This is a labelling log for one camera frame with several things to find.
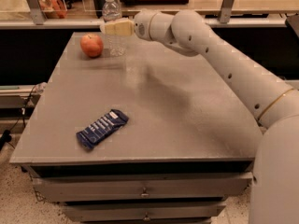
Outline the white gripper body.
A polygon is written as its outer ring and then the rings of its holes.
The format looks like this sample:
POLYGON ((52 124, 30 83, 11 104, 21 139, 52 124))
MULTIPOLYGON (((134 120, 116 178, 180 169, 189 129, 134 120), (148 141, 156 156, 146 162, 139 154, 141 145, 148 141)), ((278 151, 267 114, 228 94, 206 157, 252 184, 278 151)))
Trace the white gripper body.
POLYGON ((141 10, 134 17, 134 30, 135 34, 144 40, 153 41, 150 33, 151 22, 154 16, 157 14, 156 11, 152 10, 141 10))

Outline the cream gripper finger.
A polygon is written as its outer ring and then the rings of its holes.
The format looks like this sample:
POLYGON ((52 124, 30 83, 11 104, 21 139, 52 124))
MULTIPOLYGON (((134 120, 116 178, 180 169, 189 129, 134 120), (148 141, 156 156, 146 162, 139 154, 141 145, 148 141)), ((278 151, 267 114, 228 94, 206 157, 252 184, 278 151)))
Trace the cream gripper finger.
POLYGON ((134 24, 127 18, 121 18, 102 23, 100 30, 106 35, 131 36, 134 33, 134 24))

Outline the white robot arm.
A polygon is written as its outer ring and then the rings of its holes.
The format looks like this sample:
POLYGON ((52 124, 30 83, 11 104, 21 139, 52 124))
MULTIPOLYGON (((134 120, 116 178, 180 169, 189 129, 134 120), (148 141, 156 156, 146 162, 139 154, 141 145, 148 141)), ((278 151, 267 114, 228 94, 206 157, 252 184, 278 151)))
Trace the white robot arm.
POLYGON ((249 224, 299 224, 299 90, 221 39, 193 10, 146 9, 132 20, 104 21, 100 30, 202 55, 266 129, 253 167, 249 224))

